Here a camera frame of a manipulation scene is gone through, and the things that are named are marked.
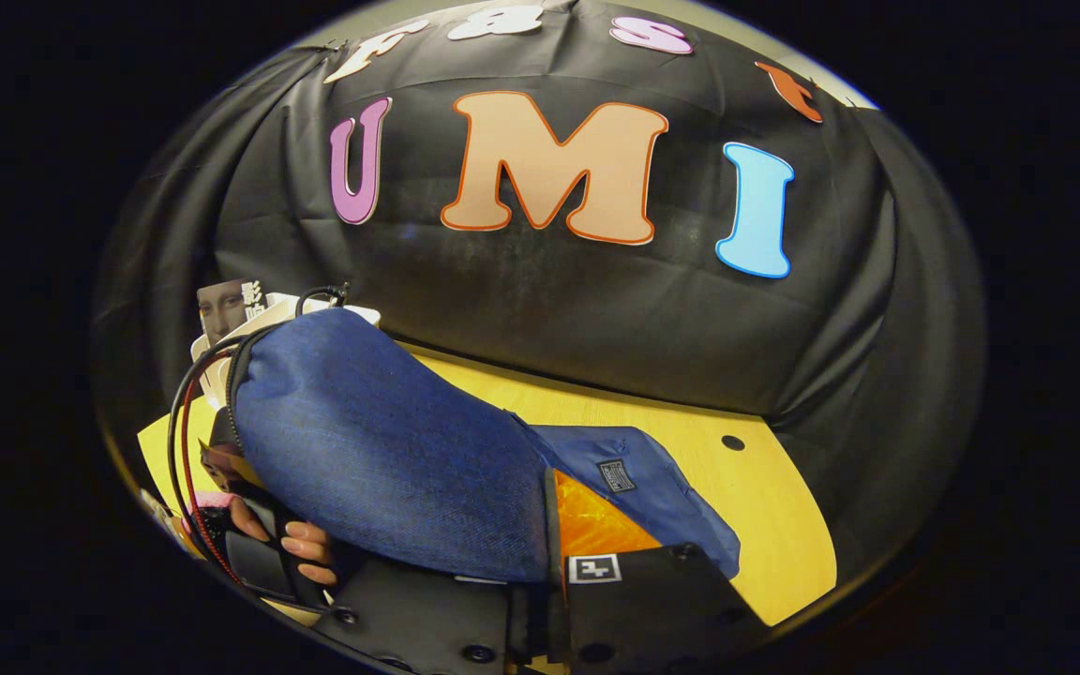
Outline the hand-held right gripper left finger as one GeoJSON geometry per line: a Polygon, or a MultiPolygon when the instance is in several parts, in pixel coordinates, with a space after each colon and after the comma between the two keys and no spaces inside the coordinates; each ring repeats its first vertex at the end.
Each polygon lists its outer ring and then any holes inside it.
{"type": "Polygon", "coordinates": [[[369,556],[346,567],[314,629],[414,674],[505,674],[541,654],[541,591],[369,556]]]}

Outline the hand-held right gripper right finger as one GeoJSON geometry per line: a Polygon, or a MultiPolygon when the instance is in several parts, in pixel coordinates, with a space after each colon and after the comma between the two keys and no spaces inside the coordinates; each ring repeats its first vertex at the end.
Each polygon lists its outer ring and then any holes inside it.
{"type": "Polygon", "coordinates": [[[768,642],[768,625],[702,546],[659,546],[556,471],[546,472],[546,525],[535,656],[565,674],[725,674],[768,642]]]}

